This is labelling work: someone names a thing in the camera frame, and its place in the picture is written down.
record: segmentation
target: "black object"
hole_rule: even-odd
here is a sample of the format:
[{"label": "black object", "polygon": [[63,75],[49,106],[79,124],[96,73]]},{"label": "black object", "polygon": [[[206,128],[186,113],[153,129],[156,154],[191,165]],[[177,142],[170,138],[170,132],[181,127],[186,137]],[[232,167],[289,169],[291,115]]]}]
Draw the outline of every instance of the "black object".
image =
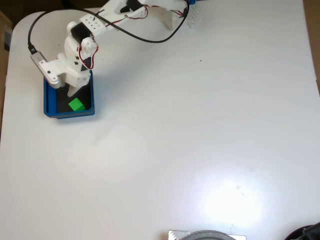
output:
[{"label": "black object", "polygon": [[304,229],[303,231],[303,240],[320,240],[320,222],[317,224]]},{"label": "black object", "polygon": [[320,240],[320,222],[295,230],[285,240]]},{"label": "black object", "polygon": [[71,29],[72,37],[81,44],[83,39],[90,37],[92,34],[91,31],[84,25],[83,22],[79,23],[78,25],[74,26]]},{"label": "black object", "polygon": [[183,240],[235,240],[227,234],[219,231],[196,231],[186,236]]},{"label": "black object", "polygon": [[121,8],[120,13],[124,14],[124,13],[128,13],[130,12],[130,7],[129,6],[124,6],[123,8]]},{"label": "black object", "polygon": [[127,0],[126,5],[132,10],[136,11],[139,8],[143,7],[143,5],[138,0]]}]

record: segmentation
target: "round metal object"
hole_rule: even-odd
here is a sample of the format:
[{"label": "round metal object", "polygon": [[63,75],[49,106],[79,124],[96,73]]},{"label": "round metal object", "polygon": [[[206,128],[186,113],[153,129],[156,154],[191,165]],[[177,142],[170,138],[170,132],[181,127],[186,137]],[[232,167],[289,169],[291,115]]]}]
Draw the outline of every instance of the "round metal object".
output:
[{"label": "round metal object", "polygon": [[219,231],[196,231],[185,237],[183,240],[235,240],[225,233]]}]

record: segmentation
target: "white tabletop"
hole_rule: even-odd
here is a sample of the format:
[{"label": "white tabletop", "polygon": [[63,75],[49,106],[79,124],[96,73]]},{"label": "white tabletop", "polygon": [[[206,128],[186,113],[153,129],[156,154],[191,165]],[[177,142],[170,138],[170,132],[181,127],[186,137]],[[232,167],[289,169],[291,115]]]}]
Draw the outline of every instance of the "white tabletop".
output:
[{"label": "white tabletop", "polygon": [[[0,239],[151,240],[169,229],[284,239],[320,220],[320,97],[302,0],[199,3],[197,29],[99,38],[94,116],[43,114],[27,33],[12,35],[0,145]],[[34,28],[63,51],[60,11]],[[124,28],[168,36],[150,14]]]}]

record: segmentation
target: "brown floor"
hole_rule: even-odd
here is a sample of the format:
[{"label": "brown floor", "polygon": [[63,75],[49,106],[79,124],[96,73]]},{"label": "brown floor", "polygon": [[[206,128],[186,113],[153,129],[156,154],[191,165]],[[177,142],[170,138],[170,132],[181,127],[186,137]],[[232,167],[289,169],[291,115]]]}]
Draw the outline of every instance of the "brown floor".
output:
[{"label": "brown floor", "polygon": [[65,8],[98,8],[108,0],[0,0],[0,11],[16,25],[32,13],[53,11]]}]

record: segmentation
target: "black cable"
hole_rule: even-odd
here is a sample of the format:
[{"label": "black cable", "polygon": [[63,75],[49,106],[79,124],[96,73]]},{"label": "black cable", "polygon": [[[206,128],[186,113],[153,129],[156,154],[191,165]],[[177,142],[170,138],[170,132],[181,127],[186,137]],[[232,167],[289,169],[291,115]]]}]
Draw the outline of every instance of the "black cable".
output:
[{"label": "black cable", "polygon": [[[76,11],[85,12],[85,13],[88,13],[88,14],[91,14],[91,15],[97,17],[98,19],[106,22],[107,24],[111,25],[112,27],[120,30],[121,32],[123,32],[123,33],[125,33],[125,34],[127,34],[127,35],[129,35],[129,36],[131,36],[131,37],[133,37],[135,39],[138,39],[138,40],[146,42],[146,43],[160,44],[160,43],[164,43],[164,42],[168,41],[169,39],[171,39],[176,34],[176,32],[179,30],[179,28],[182,26],[182,24],[185,22],[185,20],[186,20],[186,18],[188,16],[188,13],[189,13],[189,9],[190,9],[189,0],[185,0],[185,2],[186,2],[186,5],[187,5],[186,13],[184,14],[184,18],[183,18],[182,22],[180,23],[180,25],[174,30],[174,32],[169,37],[167,37],[166,39],[163,39],[163,40],[158,40],[158,41],[147,40],[147,39],[144,39],[142,37],[136,36],[136,35],[132,34],[131,32],[128,32],[128,31],[124,30],[123,28],[113,24],[112,22],[108,21],[107,19],[103,18],[102,16],[99,16],[97,13],[94,13],[94,12],[92,12],[90,10],[87,10],[87,9],[69,8],[69,9],[60,9],[60,10],[56,10],[56,11],[76,10]],[[28,33],[28,49],[31,52],[31,54],[35,54],[37,52],[35,46],[33,46],[32,43],[31,43],[31,32],[32,32],[33,28],[34,28],[35,24],[37,23],[37,21],[40,18],[42,18],[44,15],[52,13],[52,12],[54,12],[54,11],[43,12],[31,24],[30,29],[29,29],[29,33]]]}]

